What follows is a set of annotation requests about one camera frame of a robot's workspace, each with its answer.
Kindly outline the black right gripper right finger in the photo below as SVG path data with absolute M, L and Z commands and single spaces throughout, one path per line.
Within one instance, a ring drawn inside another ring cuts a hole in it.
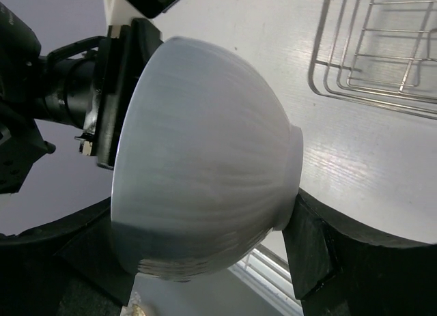
M 304 190 L 283 237 L 304 315 L 436 314 L 436 245 L 369 227 Z

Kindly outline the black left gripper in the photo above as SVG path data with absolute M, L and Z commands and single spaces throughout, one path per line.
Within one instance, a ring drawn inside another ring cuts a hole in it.
M 49 53 L 44 65 L 44 119 L 81 129 L 79 151 L 112 169 L 122 125 L 139 77 L 163 43 L 145 18 L 111 25 Z

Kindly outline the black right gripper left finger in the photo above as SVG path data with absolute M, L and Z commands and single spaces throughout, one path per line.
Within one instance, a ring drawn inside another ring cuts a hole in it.
M 115 255 L 110 199 L 1 235 L 2 315 L 119 315 L 135 278 Z

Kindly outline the white ceramic bowl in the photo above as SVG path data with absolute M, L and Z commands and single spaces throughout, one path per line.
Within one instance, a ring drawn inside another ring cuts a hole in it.
M 230 267 L 286 227 L 302 164 L 302 130 L 251 64 L 201 40 L 167 40 L 139 77 L 117 148 L 119 262 L 171 281 Z

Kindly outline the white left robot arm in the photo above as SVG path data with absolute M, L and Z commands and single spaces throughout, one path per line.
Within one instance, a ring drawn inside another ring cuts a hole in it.
M 37 120 L 78 128 L 79 151 L 112 169 L 132 93 L 161 42 L 149 20 L 135 18 L 41 55 L 35 33 L 2 6 L 1 192 L 18 192 L 32 166 L 55 151 Z

